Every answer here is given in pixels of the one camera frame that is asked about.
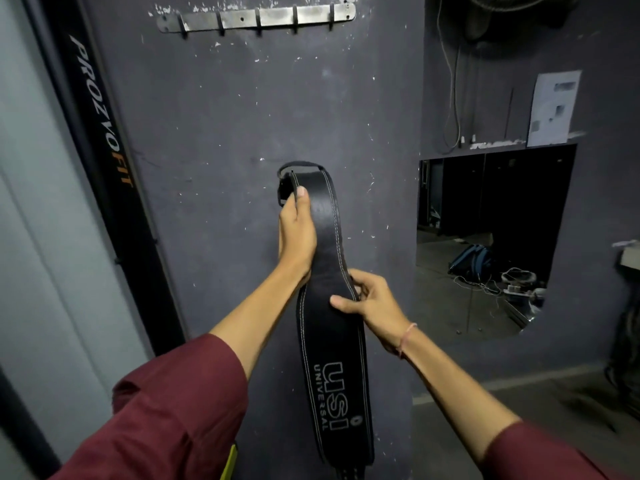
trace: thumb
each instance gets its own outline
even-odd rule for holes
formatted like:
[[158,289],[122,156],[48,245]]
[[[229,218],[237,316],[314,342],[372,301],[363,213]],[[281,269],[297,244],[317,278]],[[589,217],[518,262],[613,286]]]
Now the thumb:
[[329,298],[329,303],[331,303],[331,306],[336,310],[340,310],[343,313],[362,314],[364,306],[364,303],[361,301],[353,301],[338,295],[332,295],[332,297]]
[[309,192],[304,187],[296,189],[296,209],[298,209],[298,220],[311,219],[311,201],[309,200]]

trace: hand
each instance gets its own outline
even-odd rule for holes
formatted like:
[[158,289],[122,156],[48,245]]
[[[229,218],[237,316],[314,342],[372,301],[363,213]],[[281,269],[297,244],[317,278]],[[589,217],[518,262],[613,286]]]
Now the hand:
[[293,194],[280,211],[278,266],[297,275],[306,283],[311,274],[311,261],[316,252],[316,227],[311,220],[311,201],[304,187],[296,190],[297,201]]
[[411,322],[398,306],[382,276],[350,269],[361,301],[333,295],[331,305],[344,313],[359,313],[389,352],[395,352]]

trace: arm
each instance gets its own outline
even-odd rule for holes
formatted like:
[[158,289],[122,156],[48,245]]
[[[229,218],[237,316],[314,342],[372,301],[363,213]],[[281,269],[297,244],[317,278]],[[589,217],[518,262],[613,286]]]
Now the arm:
[[[332,306],[362,315],[384,347],[395,352],[411,323],[384,278],[356,269],[349,273],[360,289],[361,301],[332,296]],[[487,478],[612,478],[571,446],[523,423],[420,330],[408,333],[403,354]]]
[[246,411],[247,379],[311,268],[316,231],[298,188],[280,213],[280,261],[210,333],[142,365],[113,391],[114,416],[53,480],[217,480]]

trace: person's right hand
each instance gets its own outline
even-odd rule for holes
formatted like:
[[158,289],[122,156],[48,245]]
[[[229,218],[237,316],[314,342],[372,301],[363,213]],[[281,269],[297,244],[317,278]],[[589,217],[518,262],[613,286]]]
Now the person's right hand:
[[331,305],[344,313],[362,315],[382,345],[388,350],[393,347],[395,351],[411,322],[398,306],[387,281],[382,276],[357,269],[350,269],[349,274],[360,292],[360,301],[333,295],[330,299]]

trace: forearm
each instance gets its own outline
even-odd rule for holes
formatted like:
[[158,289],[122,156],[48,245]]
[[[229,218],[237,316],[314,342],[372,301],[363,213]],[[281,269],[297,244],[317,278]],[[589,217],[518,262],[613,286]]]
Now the forearm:
[[210,331],[236,353],[247,379],[303,275],[291,266],[278,265],[249,297]]
[[498,434],[520,420],[420,330],[409,334],[403,352],[476,463]]

